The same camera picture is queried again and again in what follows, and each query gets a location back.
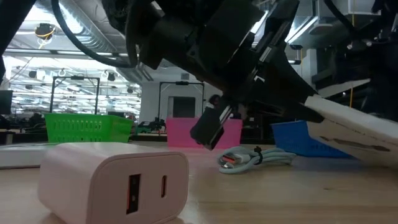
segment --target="charging cable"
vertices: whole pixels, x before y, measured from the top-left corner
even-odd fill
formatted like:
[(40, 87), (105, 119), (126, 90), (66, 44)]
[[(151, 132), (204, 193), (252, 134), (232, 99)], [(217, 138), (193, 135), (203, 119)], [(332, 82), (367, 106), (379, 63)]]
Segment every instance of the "charging cable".
[(217, 163), (221, 166), (219, 171), (223, 174), (238, 174), (245, 172), (253, 166), (260, 164), (285, 164), (290, 165), (296, 154), (285, 152), (283, 149), (254, 150), (236, 146), (227, 149), (217, 157)]

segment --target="usb-a port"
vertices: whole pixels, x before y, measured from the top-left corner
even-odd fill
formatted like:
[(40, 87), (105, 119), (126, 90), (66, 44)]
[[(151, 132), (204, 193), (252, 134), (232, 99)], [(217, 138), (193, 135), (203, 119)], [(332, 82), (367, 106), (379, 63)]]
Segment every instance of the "usb-a port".
[(126, 214), (130, 214), (130, 213), (138, 211), (140, 180), (141, 180), (140, 174), (129, 176), (129, 188), (127, 190)]

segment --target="desk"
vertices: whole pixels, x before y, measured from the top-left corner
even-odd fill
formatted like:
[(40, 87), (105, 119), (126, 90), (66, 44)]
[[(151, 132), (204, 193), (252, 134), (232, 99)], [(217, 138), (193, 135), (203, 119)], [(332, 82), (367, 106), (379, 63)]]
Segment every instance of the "desk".
[[(141, 143), (165, 147), (164, 143)], [(215, 154), (186, 150), (188, 202), (168, 224), (396, 223), (398, 175), (347, 159), (298, 157), (292, 166), (220, 174)], [(0, 223), (63, 224), (37, 200), (38, 169), (0, 170)]]

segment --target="plastic basket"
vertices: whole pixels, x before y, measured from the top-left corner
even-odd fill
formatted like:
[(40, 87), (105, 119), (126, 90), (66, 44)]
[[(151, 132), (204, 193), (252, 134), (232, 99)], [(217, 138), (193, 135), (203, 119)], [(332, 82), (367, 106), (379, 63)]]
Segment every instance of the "plastic basket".
[(112, 115), (46, 114), (49, 142), (128, 142), (132, 120)]
[(272, 124), (272, 130), (276, 146), (285, 151), (307, 157), (351, 157), (338, 149), (312, 139), (308, 135), (305, 121)]

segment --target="metal frame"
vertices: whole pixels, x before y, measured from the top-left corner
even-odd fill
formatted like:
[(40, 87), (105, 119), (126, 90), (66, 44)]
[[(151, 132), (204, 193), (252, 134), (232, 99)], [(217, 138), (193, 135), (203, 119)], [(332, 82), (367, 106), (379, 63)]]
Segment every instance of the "metal frame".
[(160, 99), (162, 96), (162, 85), (163, 84), (176, 84), (176, 85), (201, 85), (202, 91), (201, 91), (201, 112), (203, 113), (204, 111), (204, 106), (203, 102), (205, 101), (205, 84), (203, 83), (190, 83), (190, 82), (160, 82), (159, 83), (159, 102), (157, 106), (157, 117), (160, 120)]
[[(0, 37), (0, 55), (3, 55), (35, 3), (36, 0), (0, 0), (0, 27), (2, 30)], [(1, 84), (5, 69), (4, 62), (0, 60), (0, 63), (2, 63), (2, 65), (0, 65)]]
[[(84, 80), (84, 79), (89, 79), (89, 80), (97, 80), (97, 92), (96, 92), (96, 96), (95, 96), (95, 112), (94, 114), (97, 114), (97, 109), (98, 109), (98, 95), (100, 93), (100, 78), (93, 78), (93, 77), (76, 77), (76, 76), (72, 76), (72, 77), (52, 77), (52, 89), (51, 89), (51, 101), (50, 101), (50, 113), (52, 113), (52, 108), (53, 108), (53, 104), (54, 104), (54, 91), (55, 91), (55, 87), (57, 87), (59, 84), (61, 84), (65, 79), (70, 78), (71, 80)], [(60, 83), (58, 83), (57, 85), (55, 85), (55, 81), (57, 79), (62, 79), (62, 81)]]

